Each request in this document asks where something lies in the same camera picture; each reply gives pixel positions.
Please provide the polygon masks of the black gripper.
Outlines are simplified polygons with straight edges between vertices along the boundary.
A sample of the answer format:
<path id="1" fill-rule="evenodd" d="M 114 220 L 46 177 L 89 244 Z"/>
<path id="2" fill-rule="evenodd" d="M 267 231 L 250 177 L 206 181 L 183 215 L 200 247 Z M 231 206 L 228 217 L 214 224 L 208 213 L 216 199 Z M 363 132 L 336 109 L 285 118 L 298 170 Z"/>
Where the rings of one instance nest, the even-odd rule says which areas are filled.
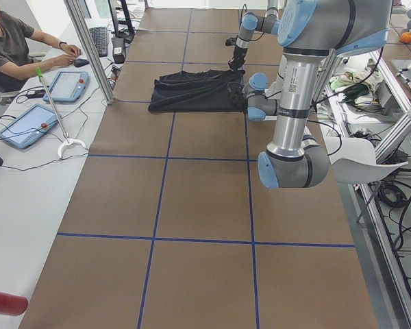
<path id="1" fill-rule="evenodd" d="M 246 48 L 235 47 L 233 58 L 228 62 L 231 69 L 240 69 L 245 63 L 245 56 L 247 54 Z"/>

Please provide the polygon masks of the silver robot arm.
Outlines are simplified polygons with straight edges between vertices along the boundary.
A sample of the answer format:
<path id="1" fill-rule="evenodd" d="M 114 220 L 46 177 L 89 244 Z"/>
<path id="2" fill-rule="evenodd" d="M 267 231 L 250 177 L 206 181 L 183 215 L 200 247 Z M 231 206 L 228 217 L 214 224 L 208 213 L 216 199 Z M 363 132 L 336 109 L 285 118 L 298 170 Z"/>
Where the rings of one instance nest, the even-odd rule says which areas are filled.
<path id="1" fill-rule="evenodd" d="M 232 59 L 228 62 L 229 68 L 233 71 L 240 69 L 245 63 L 245 57 L 249 45 L 255 32 L 277 35 L 280 25 L 279 9 L 283 1 L 270 0 L 264 16 L 259 16 L 253 12 L 245 12 L 240 19 L 240 29 L 236 37 L 228 38 L 226 46 L 233 46 Z"/>
<path id="2" fill-rule="evenodd" d="M 258 156 L 263 185 L 306 188 L 324 180 L 329 157 L 306 127 L 319 64 L 332 49 L 354 56 L 383 47 L 391 10 L 391 1 L 286 3 L 277 36 L 286 59 L 279 99 L 266 98 L 263 73 L 245 86 L 250 116 L 277 117 L 273 139 Z"/>

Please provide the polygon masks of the person's right hand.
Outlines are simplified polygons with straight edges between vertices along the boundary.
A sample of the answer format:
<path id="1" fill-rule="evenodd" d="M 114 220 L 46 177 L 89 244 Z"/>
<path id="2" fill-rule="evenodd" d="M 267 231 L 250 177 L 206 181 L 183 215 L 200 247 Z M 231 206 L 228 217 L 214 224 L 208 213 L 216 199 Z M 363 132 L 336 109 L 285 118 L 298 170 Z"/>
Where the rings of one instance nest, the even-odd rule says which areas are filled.
<path id="1" fill-rule="evenodd" d="M 76 45 L 69 45 L 65 43 L 62 44 L 61 47 L 65 53 L 67 53 L 70 56 L 73 56 L 74 58 L 78 58 L 82 54 L 81 49 Z"/>

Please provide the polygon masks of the person's left hand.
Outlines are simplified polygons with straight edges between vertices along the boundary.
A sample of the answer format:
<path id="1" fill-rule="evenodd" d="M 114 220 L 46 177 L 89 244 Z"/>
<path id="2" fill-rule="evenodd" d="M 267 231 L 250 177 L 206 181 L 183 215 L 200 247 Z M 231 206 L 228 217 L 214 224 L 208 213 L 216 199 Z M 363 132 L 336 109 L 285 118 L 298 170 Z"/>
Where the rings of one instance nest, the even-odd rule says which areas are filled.
<path id="1" fill-rule="evenodd" d="M 73 65 L 76 58 L 67 54 L 55 58 L 55 65 L 59 67 L 67 67 Z"/>

